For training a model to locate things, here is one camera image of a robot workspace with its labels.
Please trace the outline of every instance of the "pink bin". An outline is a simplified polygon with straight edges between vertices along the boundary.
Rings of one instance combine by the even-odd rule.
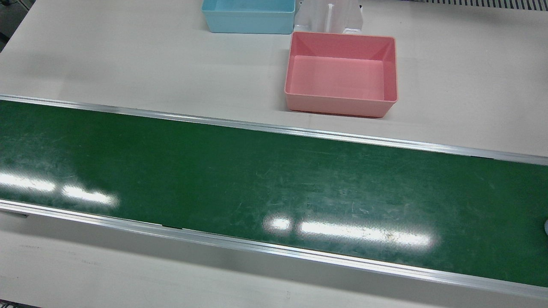
[[[291,110],[384,117],[398,100],[396,40],[294,32],[286,100]]]

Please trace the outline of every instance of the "white plastic holder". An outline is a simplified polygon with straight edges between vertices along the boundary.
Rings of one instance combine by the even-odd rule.
[[[302,0],[295,16],[295,31],[362,33],[358,0]]]

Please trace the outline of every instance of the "white tabletop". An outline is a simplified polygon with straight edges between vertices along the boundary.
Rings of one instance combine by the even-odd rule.
[[[289,111],[288,35],[208,31],[200,0],[40,0],[0,54],[0,93],[548,156],[548,14],[365,0],[396,38],[382,119]]]

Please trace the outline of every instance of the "green conveyor belt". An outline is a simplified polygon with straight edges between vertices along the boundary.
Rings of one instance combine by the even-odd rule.
[[[548,287],[548,167],[0,101],[0,198]]]

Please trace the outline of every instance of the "white table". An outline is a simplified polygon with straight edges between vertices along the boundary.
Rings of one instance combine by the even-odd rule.
[[[214,34],[200,0],[40,0],[0,54],[0,93],[548,156],[548,14],[367,0],[394,36],[382,119],[287,109],[290,37]]]
[[[0,93],[548,156],[545,12],[362,1],[365,33],[396,37],[398,51],[400,100],[369,119],[288,111],[290,37],[209,33],[200,3],[40,0],[0,54]],[[291,267],[303,276],[292,282],[273,278],[287,264],[255,275],[196,265],[180,242],[39,216],[0,220],[0,298],[27,304],[546,306],[331,269],[325,281],[361,286],[336,289],[307,276],[328,265]],[[226,267],[240,264],[225,253]]]

